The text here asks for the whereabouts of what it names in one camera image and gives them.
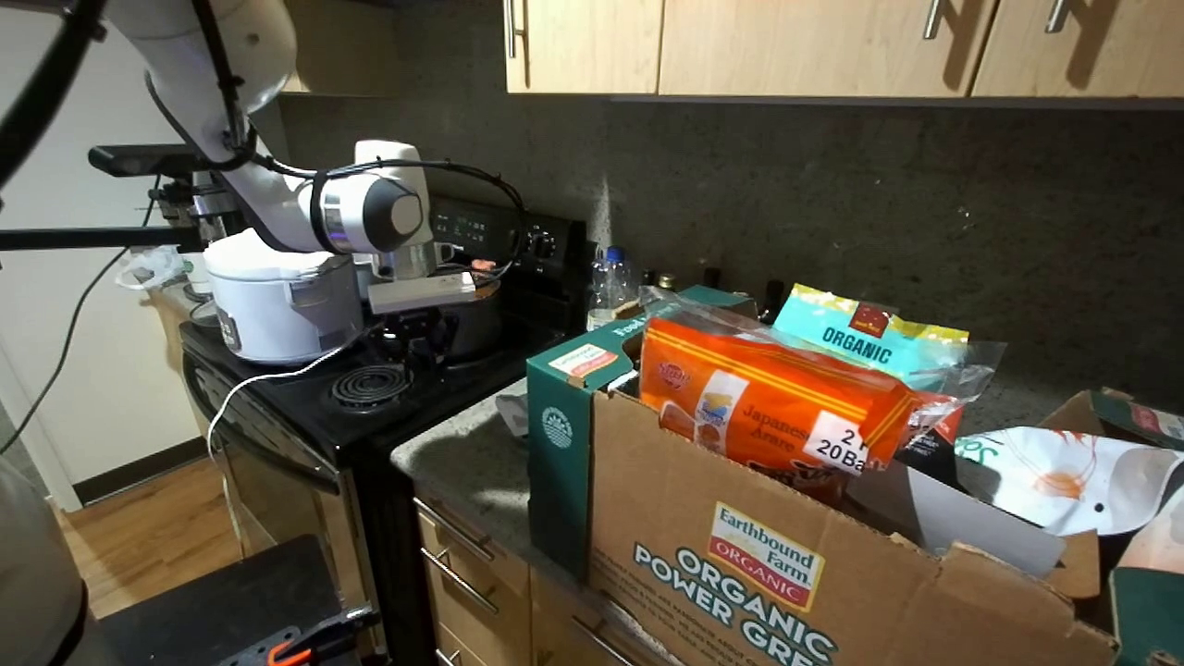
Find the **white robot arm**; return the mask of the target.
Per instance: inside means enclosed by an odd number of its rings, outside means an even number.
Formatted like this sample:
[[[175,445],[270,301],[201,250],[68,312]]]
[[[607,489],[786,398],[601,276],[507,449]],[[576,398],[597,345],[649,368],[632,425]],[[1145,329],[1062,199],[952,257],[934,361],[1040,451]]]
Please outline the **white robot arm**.
[[[59,116],[83,59],[124,32],[145,59],[145,90],[183,137],[185,158],[244,206],[270,250],[385,256],[394,276],[431,272],[431,191],[416,144],[360,162],[283,162],[257,134],[297,75],[297,27],[283,0],[5,0],[59,18],[42,64],[5,112],[0,171],[16,177]]]

